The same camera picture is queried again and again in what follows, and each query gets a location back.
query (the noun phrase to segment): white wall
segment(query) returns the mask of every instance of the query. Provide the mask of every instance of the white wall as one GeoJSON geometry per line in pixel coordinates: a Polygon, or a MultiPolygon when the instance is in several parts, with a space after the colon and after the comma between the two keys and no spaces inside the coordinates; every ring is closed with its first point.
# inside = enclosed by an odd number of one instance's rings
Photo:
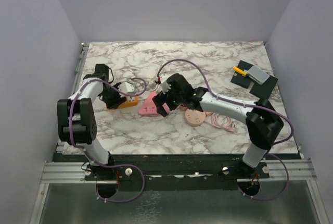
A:
{"type": "Polygon", "coordinates": [[[268,44],[301,152],[311,157],[333,222],[333,0],[291,0],[268,44]]]}
{"type": "Polygon", "coordinates": [[[80,41],[59,0],[0,0],[0,222],[28,223],[80,41]]]}
{"type": "Polygon", "coordinates": [[[290,0],[60,0],[83,42],[267,41],[290,0]]]}

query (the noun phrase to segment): bolt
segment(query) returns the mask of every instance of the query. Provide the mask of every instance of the bolt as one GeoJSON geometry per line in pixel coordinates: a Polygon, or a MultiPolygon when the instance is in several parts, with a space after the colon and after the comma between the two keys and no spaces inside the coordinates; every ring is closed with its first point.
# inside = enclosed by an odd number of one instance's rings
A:
{"type": "Polygon", "coordinates": [[[126,170],[125,170],[125,174],[127,175],[127,176],[130,176],[131,174],[132,174],[132,170],[131,170],[131,168],[126,168],[126,170]]]}
{"type": "Polygon", "coordinates": [[[264,166],[264,167],[262,167],[262,171],[263,171],[264,173],[269,173],[269,172],[270,172],[270,169],[269,169],[267,166],[264,166]]]}
{"type": "Polygon", "coordinates": [[[229,169],[227,167],[223,167],[222,168],[222,173],[225,174],[225,175],[229,174],[229,169]]]}

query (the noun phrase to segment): white power adapter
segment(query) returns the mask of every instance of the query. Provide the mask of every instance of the white power adapter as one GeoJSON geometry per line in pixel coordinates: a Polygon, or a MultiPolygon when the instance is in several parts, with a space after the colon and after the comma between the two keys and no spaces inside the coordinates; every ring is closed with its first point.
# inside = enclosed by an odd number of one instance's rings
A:
{"type": "Polygon", "coordinates": [[[135,87],[133,84],[129,82],[123,82],[119,85],[119,90],[125,94],[130,94],[135,92],[135,87]]]}

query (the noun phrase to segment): marble tabletop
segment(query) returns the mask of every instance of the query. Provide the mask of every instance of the marble tabletop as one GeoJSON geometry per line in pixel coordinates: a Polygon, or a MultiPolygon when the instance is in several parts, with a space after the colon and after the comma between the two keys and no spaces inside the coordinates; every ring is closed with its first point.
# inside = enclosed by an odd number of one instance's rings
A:
{"type": "MultiPolygon", "coordinates": [[[[82,77],[94,72],[95,64],[103,63],[112,68],[115,82],[133,76],[144,78],[148,90],[155,86],[152,81],[157,69],[167,60],[186,58],[200,66],[207,75],[212,90],[219,94],[244,100],[257,100],[249,89],[230,83],[233,66],[240,60],[257,65],[273,75],[263,42],[107,42],[91,43],[83,68],[82,77]]],[[[173,62],[163,70],[163,79],[181,73],[195,88],[205,86],[195,67],[187,63],[173,62]]],[[[241,154],[249,145],[244,124],[234,121],[236,132],[218,129],[205,122],[191,127],[185,122],[184,112],[176,109],[166,118],[140,116],[138,106],[108,110],[96,99],[94,112],[97,121],[97,138],[112,154],[241,154]]],[[[278,87],[270,102],[274,108],[286,114],[278,87]]],[[[277,140],[290,133],[287,123],[277,140]]],[[[294,139],[276,145],[272,153],[297,153],[294,139]]],[[[63,154],[81,154],[80,150],[65,143],[63,154]]]]}

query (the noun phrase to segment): yellow object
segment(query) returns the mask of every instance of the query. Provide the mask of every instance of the yellow object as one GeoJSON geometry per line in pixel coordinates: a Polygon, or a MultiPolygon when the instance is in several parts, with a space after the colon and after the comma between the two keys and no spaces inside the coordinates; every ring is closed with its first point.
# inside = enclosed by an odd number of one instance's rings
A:
{"type": "Polygon", "coordinates": [[[237,73],[239,73],[239,74],[241,74],[242,76],[244,76],[244,77],[247,75],[246,72],[244,72],[243,70],[241,70],[240,68],[238,68],[238,67],[236,67],[236,66],[234,66],[234,70],[235,70],[237,73]]]}
{"type": "Polygon", "coordinates": [[[127,96],[126,102],[119,105],[118,108],[128,108],[132,106],[136,106],[139,103],[139,98],[137,96],[127,96]]]}

